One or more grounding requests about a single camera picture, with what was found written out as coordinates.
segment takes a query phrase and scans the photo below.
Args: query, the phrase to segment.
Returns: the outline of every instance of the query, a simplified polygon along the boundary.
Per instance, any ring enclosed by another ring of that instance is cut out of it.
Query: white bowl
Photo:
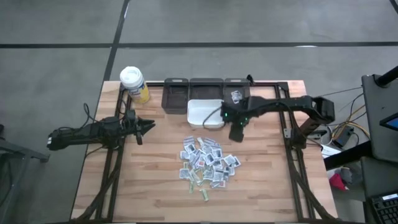
[[[190,100],[188,101],[188,122],[193,128],[203,128],[203,121],[221,107],[223,100]],[[220,109],[211,115],[206,123],[206,128],[220,128],[224,125]]]

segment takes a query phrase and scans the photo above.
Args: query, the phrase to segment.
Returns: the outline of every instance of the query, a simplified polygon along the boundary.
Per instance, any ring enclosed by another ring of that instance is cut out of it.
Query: wooden table
[[[303,81],[288,81],[290,97],[305,95]],[[244,141],[228,139],[229,126],[222,131],[192,129],[186,115],[165,114],[161,107],[162,87],[151,87],[151,99],[144,105],[133,105],[142,118],[154,119],[156,127],[138,146],[134,136],[127,138],[114,211],[115,222],[292,222],[296,212],[285,146],[278,113],[253,118],[244,129]],[[96,119],[113,116],[119,82],[105,82]],[[269,87],[251,87],[252,95],[275,98]],[[301,124],[307,115],[296,112]],[[222,145],[224,155],[233,154],[242,165],[236,169],[225,189],[208,189],[210,200],[203,201],[199,187],[189,194],[189,181],[180,180],[179,158],[183,138],[189,135],[209,137]],[[99,145],[89,146],[89,151]],[[72,211],[78,217],[94,199],[101,184],[106,150],[97,151],[85,160]],[[317,199],[337,217],[335,203],[326,176],[320,149],[304,150],[310,188]],[[300,194],[306,212],[303,193]]]

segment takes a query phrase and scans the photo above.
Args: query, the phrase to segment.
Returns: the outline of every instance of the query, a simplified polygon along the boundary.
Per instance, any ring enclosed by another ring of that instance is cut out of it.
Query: white cap
[[[135,88],[142,85],[144,78],[137,67],[128,66],[120,73],[120,81],[126,88]]]

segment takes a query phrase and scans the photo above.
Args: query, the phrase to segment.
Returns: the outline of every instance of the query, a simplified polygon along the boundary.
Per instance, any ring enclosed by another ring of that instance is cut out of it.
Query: gray floor
[[[0,0],[0,44],[111,43],[123,0]],[[131,0],[121,42],[396,41],[388,0]],[[94,113],[110,49],[0,49],[0,123],[8,141],[51,153],[33,162],[15,208],[16,223],[68,220],[85,146],[50,152],[47,135]],[[397,65],[398,47],[119,49],[111,80],[127,65],[147,80],[245,77],[305,80],[317,96],[360,86],[361,75]],[[328,97],[336,112],[360,90]],[[359,100],[356,106],[363,104]],[[337,113],[344,120],[349,108]],[[358,121],[366,125],[366,118]],[[339,216],[363,221],[361,204],[334,191]]]

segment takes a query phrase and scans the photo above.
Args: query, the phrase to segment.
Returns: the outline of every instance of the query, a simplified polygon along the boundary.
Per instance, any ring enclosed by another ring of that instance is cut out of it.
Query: yellow label
[[[149,90],[147,84],[144,82],[142,86],[139,88],[139,94],[135,92],[135,94],[130,94],[133,102],[135,103],[146,103],[148,102],[150,96],[149,96]]]

